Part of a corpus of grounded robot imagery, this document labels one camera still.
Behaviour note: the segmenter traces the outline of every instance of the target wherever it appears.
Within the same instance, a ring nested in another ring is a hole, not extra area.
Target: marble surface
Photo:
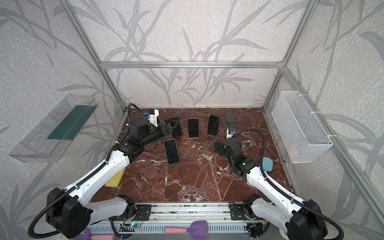
[[[265,156],[274,161],[273,170],[268,174],[287,189],[289,183],[278,157],[276,147],[269,133],[263,112],[260,108],[186,108],[159,109],[159,119],[179,116],[183,135],[176,137],[180,162],[168,165],[163,140],[158,142],[154,151],[142,153],[134,163],[129,165],[118,188],[103,186],[92,198],[98,202],[124,194],[137,202],[185,202],[185,201],[242,201],[256,193],[267,199],[258,189],[248,185],[237,177],[229,168],[225,157],[214,153],[214,143],[224,140],[226,129],[222,126],[225,114],[236,114],[235,128],[258,128],[266,134],[267,146]],[[217,136],[208,136],[209,115],[220,116]],[[138,117],[132,110],[132,118]],[[198,118],[199,139],[188,138],[188,118]],[[262,138],[255,132],[244,132],[237,139],[241,142],[244,155],[259,163]],[[151,150],[156,144],[146,146]]]

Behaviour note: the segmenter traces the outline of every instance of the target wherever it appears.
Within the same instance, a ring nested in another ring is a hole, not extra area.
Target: white wire mesh basket
[[[313,162],[333,145],[298,91],[282,91],[272,116],[293,163]]]

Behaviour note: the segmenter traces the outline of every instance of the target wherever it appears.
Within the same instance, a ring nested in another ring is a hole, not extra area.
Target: smartphone screen
[[[213,115],[209,116],[207,134],[216,136],[219,122],[220,117]]]
[[[179,151],[177,150],[176,140],[174,138],[164,141],[168,164],[180,162]]]
[[[177,122],[175,121],[170,121],[169,124],[171,125],[171,127],[173,128],[175,126],[175,124],[177,124],[175,130],[172,132],[172,136],[173,137],[177,137],[177,136],[181,136],[183,135],[182,131],[181,131],[181,124],[180,124],[180,119],[179,117],[172,117],[172,118],[169,118],[169,120],[177,120]]]
[[[199,138],[199,119],[188,119],[188,135],[189,138]]]

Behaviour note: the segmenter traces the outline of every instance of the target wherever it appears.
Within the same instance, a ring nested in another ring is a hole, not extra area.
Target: spatula
[[[208,223],[207,221],[194,221],[189,228],[166,227],[165,234],[189,233],[194,240],[208,239]]]

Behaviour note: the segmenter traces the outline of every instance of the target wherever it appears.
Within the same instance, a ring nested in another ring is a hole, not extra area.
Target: wall
[[[307,0],[70,2],[102,61],[281,61],[307,4]],[[260,107],[276,72],[109,69],[126,102],[149,107]]]
[[[383,1],[353,0],[319,4],[288,63],[382,196],[383,6]],[[313,163],[290,162],[270,115],[278,92],[289,90],[283,78],[266,112],[296,192],[336,220],[345,239],[384,239],[384,230],[332,150]]]
[[[29,223],[54,187],[97,164],[122,110],[56,1],[0,1],[0,236],[29,239]],[[8,153],[68,93],[98,105],[54,164],[23,163]],[[52,231],[45,221],[37,232]]]

